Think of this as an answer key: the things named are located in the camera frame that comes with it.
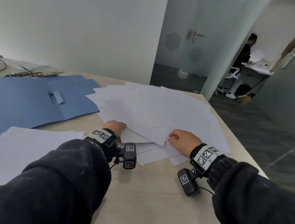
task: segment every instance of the table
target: table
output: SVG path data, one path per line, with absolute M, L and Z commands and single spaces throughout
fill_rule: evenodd
M 69 72 L 64 69 L 42 68 L 39 71 L 56 72 L 65 71 L 64 75 L 82 74 L 87 79 L 96 80 L 101 87 L 107 85 L 123 85 L 125 81 L 102 77 L 98 75 Z M 14 68 L 7 68 L 0 72 L 0 77 L 17 72 Z M 209 103 L 202 95 L 186 93 L 205 104 Z M 232 154 L 229 157 L 237 161 L 252 164 L 260 171 L 260 175 L 266 177 L 258 164 L 249 155 L 246 149 L 230 131 L 227 125 L 211 108 L 219 121 L 221 129 L 230 146 Z M 103 122 L 96 113 L 83 115 L 67 121 L 55 122 L 37 127 L 48 131 L 78 131 L 90 133 L 94 129 L 101 128 Z M 99 209 L 93 216 L 92 223 L 103 224 L 214 224 L 219 223 L 213 206 L 212 196 L 207 191 L 195 198 L 185 196 L 177 178 L 177 172 L 182 168 L 191 169 L 189 162 L 178 166 L 172 166 L 169 159 L 146 164 L 143 167 L 136 166 L 134 170 L 125 170 L 121 165 L 112 168 L 112 182 Z M 210 189 L 206 178 L 198 179 L 201 187 Z

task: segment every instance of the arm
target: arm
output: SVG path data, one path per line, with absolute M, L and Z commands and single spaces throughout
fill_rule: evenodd
M 125 127 L 104 125 L 118 136 Z M 112 156 L 95 139 L 63 143 L 0 186 L 0 222 L 90 223 L 111 182 Z
M 206 145 L 192 133 L 181 130 L 174 130 L 169 136 L 173 137 L 170 144 L 190 158 Z M 295 195 L 260 176 L 252 165 L 221 156 L 206 177 L 215 191 L 213 207 L 222 224 L 294 223 Z

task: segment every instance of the office chair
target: office chair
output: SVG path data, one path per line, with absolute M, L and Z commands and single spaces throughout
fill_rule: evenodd
M 223 82 L 226 80 L 226 79 L 238 79 L 238 77 L 236 77 L 236 74 L 238 74 L 240 72 L 240 69 L 239 68 L 235 68 L 235 67 L 231 67 L 230 68 L 230 71 L 228 72 L 228 74 L 225 76 Z M 217 90 L 222 92 L 222 94 L 225 93 L 225 90 L 217 87 L 216 90 L 215 90 L 215 97 L 218 97 L 218 93 L 217 93 Z

